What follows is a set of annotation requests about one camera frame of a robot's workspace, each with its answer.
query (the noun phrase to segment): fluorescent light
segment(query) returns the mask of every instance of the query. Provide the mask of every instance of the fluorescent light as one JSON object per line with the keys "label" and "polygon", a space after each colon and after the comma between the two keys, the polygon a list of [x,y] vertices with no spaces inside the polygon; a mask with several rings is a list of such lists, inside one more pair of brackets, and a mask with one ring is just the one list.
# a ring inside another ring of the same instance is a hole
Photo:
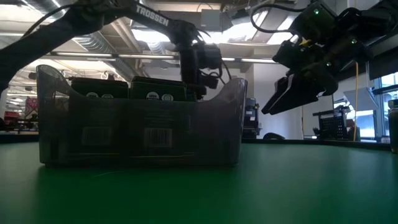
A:
{"label": "fluorescent light", "polygon": [[121,58],[140,58],[140,59],[174,59],[173,55],[138,55],[138,54],[121,54]]}
{"label": "fluorescent light", "polygon": [[[294,19],[294,16],[289,16],[286,18],[285,21],[278,27],[278,30],[288,29],[292,25]],[[281,44],[283,41],[289,40],[291,37],[292,34],[288,32],[275,33],[268,40],[267,44]]]}
{"label": "fluorescent light", "polygon": [[75,52],[54,52],[59,56],[76,56],[76,57],[112,57],[111,54],[94,54],[94,53],[75,53]]}
{"label": "fluorescent light", "polygon": [[276,63],[272,59],[256,59],[256,58],[242,58],[242,62],[250,63]]}
{"label": "fluorescent light", "polygon": [[33,7],[31,4],[29,4],[26,0],[21,0],[23,3],[25,3],[27,6],[29,6],[31,9],[36,9]]}
{"label": "fluorescent light", "polygon": [[233,62],[235,61],[235,58],[223,58],[224,62]]}
{"label": "fluorescent light", "polygon": [[[0,32],[0,36],[4,37],[22,37],[23,33],[18,32]],[[74,37],[72,40],[90,40],[89,37]]]}
{"label": "fluorescent light", "polygon": [[102,61],[83,61],[83,60],[59,60],[61,65],[72,68],[72,70],[95,70],[95,71],[110,71],[113,67]]}
{"label": "fluorescent light", "polygon": [[12,33],[12,32],[0,32],[0,36],[5,36],[5,37],[22,37],[23,34],[21,34],[21,33]]}
{"label": "fluorescent light", "polygon": [[147,43],[170,42],[170,39],[157,31],[132,29],[131,32],[137,40]]}
{"label": "fluorescent light", "polygon": [[57,6],[57,8],[61,7],[61,5],[56,0],[51,0],[51,1]]}
{"label": "fluorescent light", "polygon": [[15,101],[15,102],[23,102],[24,101],[23,99],[20,99],[20,98],[10,99],[10,100]]}
{"label": "fluorescent light", "polygon": [[37,96],[37,94],[28,94],[28,93],[7,93],[7,96]]}
{"label": "fluorescent light", "polygon": [[102,61],[102,62],[115,62],[116,58],[87,58],[87,60]]}

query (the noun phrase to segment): red object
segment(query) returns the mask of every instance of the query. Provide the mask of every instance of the red object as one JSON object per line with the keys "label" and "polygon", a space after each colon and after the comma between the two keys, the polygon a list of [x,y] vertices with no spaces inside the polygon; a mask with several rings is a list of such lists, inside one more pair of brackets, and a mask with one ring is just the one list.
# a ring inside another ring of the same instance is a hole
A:
{"label": "red object", "polygon": [[37,98],[30,98],[26,99],[26,105],[30,106],[32,110],[37,110]]}
{"label": "red object", "polygon": [[13,111],[6,111],[4,112],[4,118],[9,117],[9,118],[19,118],[19,113],[18,112],[13,112]]}

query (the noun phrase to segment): ceiling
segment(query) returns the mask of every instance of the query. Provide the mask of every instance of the ceiling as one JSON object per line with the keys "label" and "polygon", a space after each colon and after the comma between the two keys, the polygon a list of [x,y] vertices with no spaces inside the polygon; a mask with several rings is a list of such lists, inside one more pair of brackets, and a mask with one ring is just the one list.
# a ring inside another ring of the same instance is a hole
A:
{"label": "ceiling", "polygon": [[[23,33],[45,13],[48,13],[59,6],[71,4],[74,0],[2,0],[0,1],[0,49],[19,40]],[[272,57],[278,50],[278,45],[267,45],[271,35],[256,32],[249,23],[248,17],[240,18],[238,24],[232,17],[238,9],[257,4],[257,1],[250,0],[206,0],[202,3],[194,0],[141,0],[141,3],[160,11],[171,19],[182,19],[192,22],[197,27],[211,33],[212,38],[205,37],[207,42],[218,44],[223,57]],[[301,7],[309,0],[298,0],[298,4],[289,4],[290,7]],[[220,15],[220,23],[217,26],[203,27],[203,18],[206,12]],[[42,25],[53,22],[62,16],[58,13],[55,17],[45,20]],[[259,14],[257,23],[267,29],[277,29],[288,18],[290,13],[270,10]],[[76,37],[65,44],[57,47],[58,52],[90,52],[90,53],[121,53],[121,54],[158,54],[149,47],[148,39],[139,39],[139,34],[151,31],[147,27],[138,24],[130,19],[121,18],[104,26],[99,32],[93,35]],[[164,48],[163,54],[172,54],[174,46],[168,38],[159,41]],[[47,64],[62,71],[65,77],[90,77],[107,78],[108,74],[115,74],[117,80],[129,82],[134,75],[149,75],[151,69],[159,67],[162,69],[178,68],[178,61],[172,60],[139,60],[133,58],[118,59],[117,62],[105,60],[82,60],[80,58],[43,57],[26,66],[12,79],[9,88],[9,97],[21,98],[24,100],[28,95],[36,94],[35,80],[29,78],[29,74],[35,72],[35,67],[40,64]],[[229,68],[238,68],[245,72],[249,64],[227,62]],[[18,107],[8,99],[7,106]]]}

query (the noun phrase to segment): electronic equipment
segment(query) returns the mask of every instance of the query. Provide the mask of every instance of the electronic equipment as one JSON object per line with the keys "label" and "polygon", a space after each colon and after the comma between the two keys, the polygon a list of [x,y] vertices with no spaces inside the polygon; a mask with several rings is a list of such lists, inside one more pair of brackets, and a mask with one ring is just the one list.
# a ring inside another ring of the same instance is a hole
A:
{"label": "electronic equipment", "polygon": [[321,140],[348,140],[346,114],[350,112],[348,106],[340,106],[333,110],[312,114],[318,116],[319,129],[314,128],[314,134]]}
{"label": "electronic equipment", "polygon": [[255,98],[246,98],[242,138],[256,139],[260,135],[259,107]]}

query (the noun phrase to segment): green table surface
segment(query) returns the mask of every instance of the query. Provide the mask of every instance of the green table surface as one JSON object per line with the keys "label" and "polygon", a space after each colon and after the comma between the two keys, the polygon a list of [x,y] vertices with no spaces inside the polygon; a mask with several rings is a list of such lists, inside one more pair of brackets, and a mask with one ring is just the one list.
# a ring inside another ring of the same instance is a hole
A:
{"label": "green table surface", "polygon": [[0,223],[398,223],[398,157],[243,144],[234,168],[49,169],[0,144]]}

